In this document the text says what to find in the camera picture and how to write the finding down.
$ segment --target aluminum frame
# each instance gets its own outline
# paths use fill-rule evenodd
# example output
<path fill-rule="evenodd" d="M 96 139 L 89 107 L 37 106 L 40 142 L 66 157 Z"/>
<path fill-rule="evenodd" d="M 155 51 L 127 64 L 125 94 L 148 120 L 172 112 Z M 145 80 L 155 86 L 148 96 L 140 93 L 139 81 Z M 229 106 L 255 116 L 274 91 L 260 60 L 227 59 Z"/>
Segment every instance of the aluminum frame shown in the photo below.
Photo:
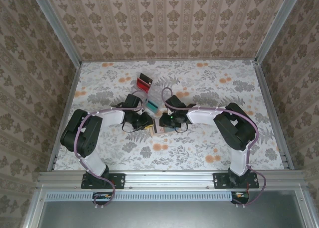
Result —
<path fill-rule="evenodd" d="M 67 32 L 63 28 L 63 24 L 58 19 L 53 7 L 51 6 L 49 0 L 36 0 L 39 4 L 41 10 L 43 11 L 46 19 L 50 22 L 55 34 L 62 43 L 65 51 L 69 55 L 71 61 L 73 62 L 76 69 L 81 66 L 81 55 L 77 52 L 74 47 L 72 40 L 69 38 Z"/>
<path fill-rule="evenodd" d="M 226 171 L 116 171 L 126 174 L 124 190 L 127 192 L 160 192 L 160 191 L 243 191 L 244 189 L 214 189 L 213 173 Z M 318 228 L 318 218 L 307 190 L 302 171 L 297 170 L 264 170 L 261 172 L 267 179 L 266 191 L 294 191 L 307 228 Z M 26 216 L 24 228 L 37 228 L 49 191 L 109 192 L 111 190 L 82 190 L 80 188 L 84 171 L 41 172 L 38 177 L 30 209 Z M 260 191 L 264 184 L 258 175 Z"/>
<path fill-rule="evenodd" d="M 261 44 L 257 54 L 256 54 L 256 61 L 261 63 L 264 58 L 266 57 L 270 47 L 274 43 L 278 33 L 280 32 L 281 28 L 283 27 L 287 17 L 289 16 L 291 10 L 293 9 L 294 5 L 296 4 L 297 0 L 284 0 L 281 7 L 279 8 L 277 15 L 269 28 L 263 43 Z"/>
<path fill-rule="evenodd" d="M 134 61 L 210 61 L 210 60 L 255 60 L 254 57 L 242 57 L 242 58 L 232 58 L 232 57 L 223 57 L 223 58 L 212 58 L 212 57 L 201 57 L 201 58 L 156 58 L 156 59 L 132 59 L 129 62 Z M 128 60 L 110 60 L 112 62 L 128 62 Z M 83 60 L 82 63 L 92 63 L 92 62 L 109 62 L 109 60 Z"/>
<path fill-rule="evenodd" d="M 73 78 L 73 81 L 72 81 L 72 85 L 71 85 L 71 89 L 70 89 L 70 93 L 69 93 L 69 96 L 68 96 L 68 100 L 66 102 L 66 105 L 65 105 L 65 108 L 64 108 L 64 111 L 63 111 L 63 116 L 62 116 L 62 119 L 61 119 L 59 130 L 58 130 L 58 133 L 57 133 L 56 138 L 55 138 L 55 142 L 54 142 L 53 150 L 52 150 L 52 153 L 51 153 L 50 161 L 49 161 L 49 164 L 48 164 L 48 167 L 47 167 L 47 171 L 51 171 L 53 169 L 53 165 L 54 165 L 55 159 L 56 159 L 56 157 L 58 155 L 58 152 L 59 152 L 59 149 L 61 147 L 60 137 L 62 135 L 62 132 L 63 132 L 64 128 L 66 127 L 67 122 L 68 122 L 68 117 L 69 117 L 69 114 L 70 114 L 70 110 L 71 110 L 74 94 L 75 94 L 75 91 L 76 91 L 76 87 L 77 87 L 79 79 L 80 79 L 81 70 L 82 69 L 80 67 L 75 72 L 75 75 L 74 75 L 74 78 Z"/>
<path fill-rule="evenodd" d="M 291 170 L 294 170 L 294 165 L 293 165 L 293 161 L 291 159 L 285 138 L 284 138 L 284 134 L 283 131 L 281 129 L 278 117 L 277 117 L 277 113 L 275 110 L 275 106 L 273 104 L 273 101 L 271 99 L 271 95 L 267 86 L 267 82 L 262 70 L 262 67 L 260 64 L 254 64 L 255 67 L 255 72 L 256 72 L 256 76 L 257 76 L 257 80 L 259 83 L 259 87 L 260 87 L 260 91 L 263 95 L 264 101 L 265 101 L 265 106 L 268 112 L 268 116 L 269 116 L 269 120 L 271 123 L 271 127 L 274 131 L 274 135 L 275 135 L 275 139 L 277 142 L 277 145 L 279 147 L 279 149 L 284 153 L 284 157 L 286 157 L 287 160 L 287 164 L 288 164 L 288 168 Z"/>

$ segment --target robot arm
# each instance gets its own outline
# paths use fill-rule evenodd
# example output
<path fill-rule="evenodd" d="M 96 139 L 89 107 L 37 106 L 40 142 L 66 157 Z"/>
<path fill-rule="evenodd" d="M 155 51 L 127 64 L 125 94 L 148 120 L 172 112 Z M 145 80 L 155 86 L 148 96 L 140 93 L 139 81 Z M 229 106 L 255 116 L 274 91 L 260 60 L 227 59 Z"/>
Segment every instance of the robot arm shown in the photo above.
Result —
<path fill-rule="evenodd" d="M 108 166 L 101 160 L 95 150 L 101 128 L 107 128 L 114 124 L 123 124 L 124 126 L 124 124 L 128 122 L 132 125 L 134 131 L 137 131 L 146 129 L 153 125 L 153 119 L 147 112 L 142 109 L 134 110 L 134 108 L 138 107 L 140 103 L 140 98 L 129 94 L 125 102 L 120 103 L 115 107 L 132 108 L 132 110 L 111 110 L 105 113 L 98 113 L 90 116 L 84 123 L 77 140 L 77 153 L 80 155 L 79 159 L 81 163 L 83 163 L 95 175 L 106 179 L 110 178 Z M 74 140 L 76 133 L 82 120 L 87 115 L 88 113 L 84 110 L 76 110 L 61 136 L 61 144 L 70 152 L 74 152 Z M 89 173 L 85 174 L 85 177 L 88 180 L 87 183 L 89 183 L 89 186 L 92 184 L 96 184 L 98 187 L 106 185 L 104 181 L 94 178 Z"/>
<path fill-rule="evenodd" d="M 167 104 L 177 108 L 191 108 L 195 104 L 186 106 L 177 96 L 173 95 Z M 248 117 L 248 115 L 235 103 L 225 107 L 228 111 L 234 111 Z M 248 145 L 254 140 L 256 131 L 245 119 L 235 114 L 217 110 L 174 110 L 167 107 L 167 113 L 163 113 L 159 120 L 163 127 L 181 127 L 182 123 L 205 123 L 217 125 L 221 135 L 231 149 L 231 164 L 228 170 L 229 179 L 233 186 L 238 186 L 245 181 L 250 172 L 247 166 Z"/>

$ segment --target patterned wallpaper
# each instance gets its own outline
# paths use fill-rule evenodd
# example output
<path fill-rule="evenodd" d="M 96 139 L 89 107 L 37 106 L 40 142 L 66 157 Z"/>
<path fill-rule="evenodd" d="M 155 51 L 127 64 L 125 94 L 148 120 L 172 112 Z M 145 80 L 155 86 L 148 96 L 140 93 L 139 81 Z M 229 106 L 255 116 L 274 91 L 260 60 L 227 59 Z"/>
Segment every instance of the patterned wallpaper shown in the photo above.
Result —
<path fill-rule="evenodd" d="M 0 227 L 46 170 L 75 68 L 35 0 L 0 0 Z"/>
<path fill-rule="evenodd" d="M 84 61 L 254 57 L 283 0 L 50 0 Z"/>
<path fill-rule="evenodd" d="M 319 208 L 319 0 L 298 0 L 262 63 L 297 169 Z"/>

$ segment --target table surface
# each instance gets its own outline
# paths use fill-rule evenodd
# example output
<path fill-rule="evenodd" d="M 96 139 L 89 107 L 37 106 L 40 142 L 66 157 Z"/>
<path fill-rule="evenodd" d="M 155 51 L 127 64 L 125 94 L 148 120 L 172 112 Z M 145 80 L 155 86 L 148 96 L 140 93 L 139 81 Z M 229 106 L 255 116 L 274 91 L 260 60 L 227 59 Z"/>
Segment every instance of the table surface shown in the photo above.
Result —
<path fill-rule="evenodd" d="M 186 105 L 226 106 L 237 103 L 260 132 L 250 164 L 254 169 L 283 169 L 279 149 L 251 60 L 139 61 L 83 63 L 69 118 L 125 100 L 140 72 L 159 91 L 169 86 Z M 161 108 L 153 117 L 160 117 Z M 192 124 L 182 134 L 151 137 L 149 130 L 125 133 L 121 125 L 100 131 L 96 147 L 110 170 L 226 170 L 230 147 L 216 126 Z M 73 153 L 61 146 L 55 170 L 83 170 Z"/>

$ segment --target floral mat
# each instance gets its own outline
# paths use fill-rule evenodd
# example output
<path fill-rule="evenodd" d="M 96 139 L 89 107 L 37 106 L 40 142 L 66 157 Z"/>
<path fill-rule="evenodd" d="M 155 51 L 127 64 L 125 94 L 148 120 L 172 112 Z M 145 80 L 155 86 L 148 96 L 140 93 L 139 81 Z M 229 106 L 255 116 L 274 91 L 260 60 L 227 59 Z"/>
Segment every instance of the floral mat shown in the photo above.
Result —
<path fill-rule="evenodd" d="M 283 169 L 251 60 L 140 61 L 83 63 L 69 118 L 76 109 L 88 112 L 125 100 L 142 72 L 161 91 L 169 86 L 187 105 L 226 106 L 237 103 L 259 128 L 251 151 L 254 169 Z M 160 117 L 161 107 L 154 117 Z M 230 147 L 216 126 L 192 124 L 185 133 L 151 137 L 149 130 L 133 133 L 114 125 L 100 131 L 97 151 L 110 170 L 226 170 Z M 61 146 L 55 170 L 82 170 L 73 153 Z"/>

